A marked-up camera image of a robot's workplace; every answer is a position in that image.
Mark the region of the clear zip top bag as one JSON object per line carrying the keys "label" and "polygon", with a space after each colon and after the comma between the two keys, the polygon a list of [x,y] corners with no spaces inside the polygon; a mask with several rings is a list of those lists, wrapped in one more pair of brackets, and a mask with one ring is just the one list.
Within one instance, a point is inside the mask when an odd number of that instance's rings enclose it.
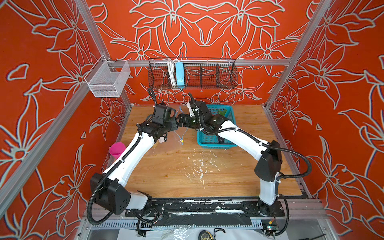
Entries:
{"label": "clear zip top bag", "polygon": [[168,132],[166,136],[160,137],[151,148],[153,154],[165,154],[180,150],[185,144],[185,135],[188,128],[179,127],[176,131]]}

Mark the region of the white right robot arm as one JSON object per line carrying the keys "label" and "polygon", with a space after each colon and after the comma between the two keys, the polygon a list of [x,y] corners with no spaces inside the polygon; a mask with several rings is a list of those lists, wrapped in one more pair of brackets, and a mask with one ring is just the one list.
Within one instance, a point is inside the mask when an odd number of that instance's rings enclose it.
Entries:
{"label": "white right robot arm", "polygon": [[[224,115],[212,114],[203,102],[192,100],[187,106],[189,113],[179,114],[176,117],[180,127],[195,129],[207,136],[217,136],[218,139],[228,140],[258,161],[254,172],[260,179],[258,205],[261,215],[270,216],[279,207],[278,198],[283,197],[279,195],[279,184],[282,179],[303,178],[312,172],[312,165],[304,155],[281,148],[276,141],[268,142],[251,135]],[[301,158],[307,164],[307,170],[296,175],[282,174],[282,152]]]}

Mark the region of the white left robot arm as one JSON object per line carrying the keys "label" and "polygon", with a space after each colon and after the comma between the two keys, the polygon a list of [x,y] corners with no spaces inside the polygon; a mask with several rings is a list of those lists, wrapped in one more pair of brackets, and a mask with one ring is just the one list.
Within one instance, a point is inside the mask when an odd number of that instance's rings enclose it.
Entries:
{"label": "white left robot arm", "polygon": [[143,210],[150,197],[125,189],[134,169],[160,138],[178,129],[176,110],[161,103],[146,120],[137,124],[137,132],[123,153],[102,174],[91,178],[92,195],[87,204],[88,222],[94,226],[125,210]]}

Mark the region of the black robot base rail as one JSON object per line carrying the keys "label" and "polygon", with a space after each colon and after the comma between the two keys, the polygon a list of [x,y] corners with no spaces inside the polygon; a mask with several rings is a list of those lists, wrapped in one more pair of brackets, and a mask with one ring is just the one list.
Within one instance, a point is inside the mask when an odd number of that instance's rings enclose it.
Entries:
{"label": "black robot base rail", "polygon": [[122,217],[138,220],[143,214],[142,229],[165,230],[173,228],[232,228],[261,230],[277,228],[280,221],[289,218],[286,205],[276,200],[272,205],[255,199],[192,198],[153,199],[143,210],[125,210]]}

